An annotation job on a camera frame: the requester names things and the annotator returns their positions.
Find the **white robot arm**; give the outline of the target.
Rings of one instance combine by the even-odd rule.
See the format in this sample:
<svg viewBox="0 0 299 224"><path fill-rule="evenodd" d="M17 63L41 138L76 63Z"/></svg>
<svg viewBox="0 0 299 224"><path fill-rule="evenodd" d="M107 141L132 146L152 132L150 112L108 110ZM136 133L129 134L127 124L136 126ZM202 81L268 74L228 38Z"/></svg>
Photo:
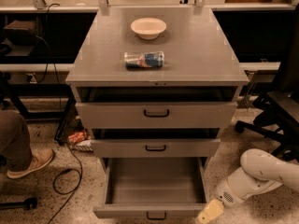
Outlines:
<svg viewBox="0 0 299 224"><path fill-rule="evenodd" d="M199 213L195 223L208 224L225 207L235 207L253 195L282 185L299 191L299 165L282 161L261 149L249 149L242 154L240 167L216 187L214 198Z"/></svg>

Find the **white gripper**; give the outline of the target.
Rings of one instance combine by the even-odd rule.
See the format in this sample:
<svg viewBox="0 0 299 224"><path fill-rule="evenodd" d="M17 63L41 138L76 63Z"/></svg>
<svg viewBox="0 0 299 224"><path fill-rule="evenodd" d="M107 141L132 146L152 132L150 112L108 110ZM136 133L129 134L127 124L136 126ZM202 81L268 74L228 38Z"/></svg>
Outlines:
<svg viewBox="0 0 299 224"><path fill-rule="evenodd" d="M224 206L233 208L244 202L244 200L238 197L231 189L227 178L223 179L216 187L214 196L216 199L211 200L196 217L196 224L208 224L223 214Z"/></svg>

